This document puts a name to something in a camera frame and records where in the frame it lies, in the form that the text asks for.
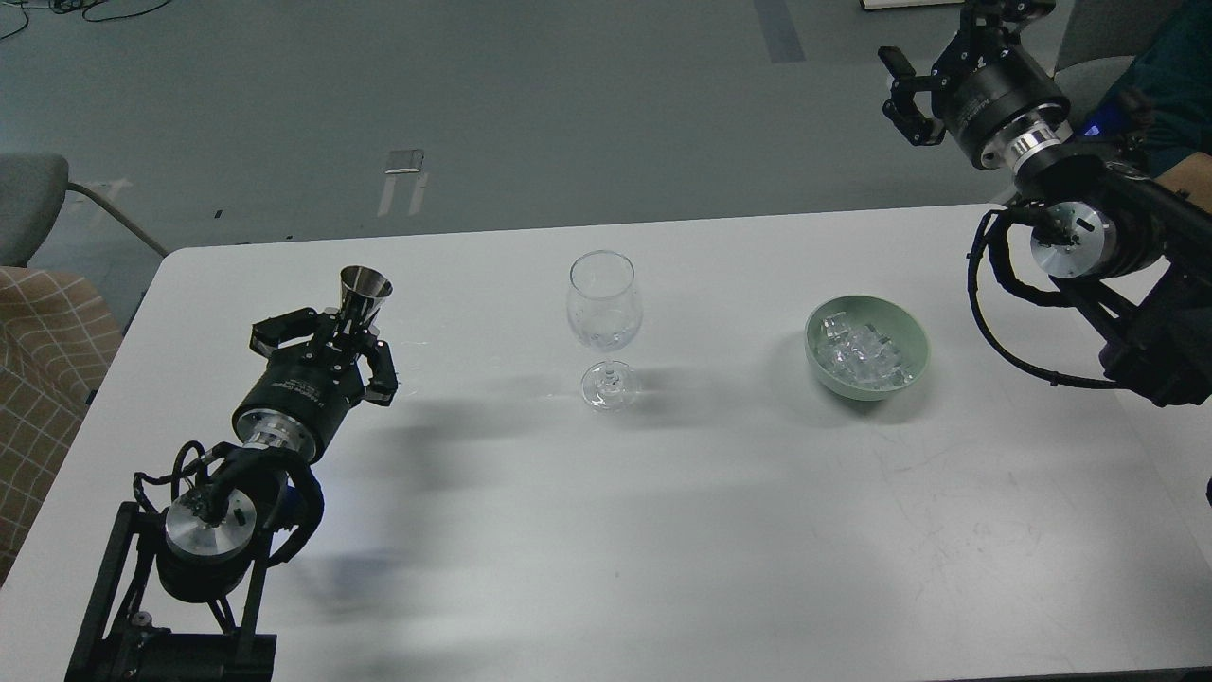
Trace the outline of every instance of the chair leg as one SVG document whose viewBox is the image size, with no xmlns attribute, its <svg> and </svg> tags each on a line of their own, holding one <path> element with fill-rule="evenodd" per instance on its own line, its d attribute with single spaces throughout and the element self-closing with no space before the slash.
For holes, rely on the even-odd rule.
<svg viewBox="0 0 1212 682">
<path fill-rule="evenodd" d="M 68 189 L 70 189 L 73 191 L 76 191 L 79 194 L 84 194 L 85 196 L 92 199 L 98 206 L 101 206 L 102 208 L 104 208 L 107 213 L 114 216 L 114 219 L 116 219 L 118 222 L 122 223 L 122 227 L 125 227 L 126 229 L 130 229 L 131 233 L 135 234 L 135 236 L 138 236 L 139 239 L 142 239 L 143 242 L 147 243 L 148 246 L 150 246 L 152 250 L 155 251 L 156 253 L 160 253 L 160 257 L 164 257 L 164 256 L 168 254 L 168 250 L 167 248 L 165 248 L 164 246 L 161 246 L 160 242 L 156 241 L 155 239 L 152 239 L 152 236 L 149 236 L 148 233 L 143 231 L 139 228 L 139 225 L 135 224 L 135 222 L 131 218 L 126 217 L 122 213 L 122 211 L 119 211 L 118 206 L 115 206 L 115 205 L 113 205 L 113 204 L 109 202 L 109 199 L 105 199 L 104 196 L 102 196 L 101 194 L 97 194 L 92 189 L 90 189 L 90 188 L 87 188 L 87 187 L 85 187 L 82 184 L 78 184 L 75 182 L 68 182 Z"/>
</svg>

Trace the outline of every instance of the gray floor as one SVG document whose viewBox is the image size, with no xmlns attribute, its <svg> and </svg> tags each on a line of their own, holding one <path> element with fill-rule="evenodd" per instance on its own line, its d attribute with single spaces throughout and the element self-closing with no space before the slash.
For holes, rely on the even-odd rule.
<svg viewBox="0 0 1212 682">
<path fill-rule="evenodd" d="M 0 42 L 0 151 L 64 154 L 170 248 L 957 204 L 1006 185 L 951 143 L 910 147 L 880 113 L 876 48 L 927 67 L 956 6 L 787 0 L 805 59 L 772 63 L 756 11 L 772 4 L 211 0 L 107 24 L 32 10 Z M 1045 65 L 1068 11 L 1025 34 Z M 0 31 L 19 18 L 0 6 Z M 401 178 L 379 214 L 387 151 L 415 147 L 427 185 Z M 33 264 L 85 274 L 126 317 L 158 258 L 69 202 Z"/>
</svg>

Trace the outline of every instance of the green bowl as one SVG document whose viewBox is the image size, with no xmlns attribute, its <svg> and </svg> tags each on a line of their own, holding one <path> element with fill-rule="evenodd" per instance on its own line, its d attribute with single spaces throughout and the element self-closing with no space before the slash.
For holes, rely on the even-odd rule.
<svg viewBox="0 0 1212 682">
<path fill-rule="evenodd" d="M 817 361 L 817 348 L 823 343 L 825 333 L 821 327 L 824 317 L 840 311 L 846 311 L 854 325 L 870 323 L 881 333 L 886 334 L 901 350 L 904 359 L 904 369 L 911 379 L 904 386 L 876 390 L 863 388 L 835 377 L 825 371 Z M 834 394 L 852 401 L 882 401 L 899 391 L 904 391 L 916 383 L 926 366 L 930 363 L 930 340 L 922 331 L 917 320 L 907 313 L 901 305 L 890 303 L 884 298 L 874 296 L 841 296 L 821 304 L 808 315 L 808 321 L 804 326 L 804 350 L 808 356 L 808 366 L 813 374 Z"/>
</svg>

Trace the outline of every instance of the wine glass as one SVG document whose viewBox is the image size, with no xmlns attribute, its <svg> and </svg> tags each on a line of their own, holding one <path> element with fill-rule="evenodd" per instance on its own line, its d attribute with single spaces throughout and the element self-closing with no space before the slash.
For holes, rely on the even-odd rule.
<svg viewBox="0 0 1212 682">
<path fill-rule="evenodd" d="M 631 343 L 644 321 L 635 267 L 614 251 L 591 251 L 568 271 L 568 325 L 581 344 L 613 354 Z M 581 378 L 581 395 L 598 411 L 617 411 L 635 401 L 640 380 L 618 361 L 604 361 Z"/>
</svg>

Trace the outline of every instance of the black metal mount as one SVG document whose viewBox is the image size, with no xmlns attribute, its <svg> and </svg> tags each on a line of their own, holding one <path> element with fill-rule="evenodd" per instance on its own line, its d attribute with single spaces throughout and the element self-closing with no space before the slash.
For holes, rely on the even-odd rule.
<svg viewBox="0 0 1212 682">
<path fill-rule="evenodd" d="M 257 635 L 257 615 L 265 585 L 269 538 L 258 541 L 252 578 L 239 626 L 222 635 L 177 634 L 156 627 L 141 611 L 152 564 L 164 545 L 162 520 L 122 503 L 105 545 L 65 682 L 268 682 L 273 676 L 275 635 Z M 131 543 L 135 573 L 122 602 L 114 609 Z M 113 613 L 109 635 L 105 621 Z"/>
</svg>

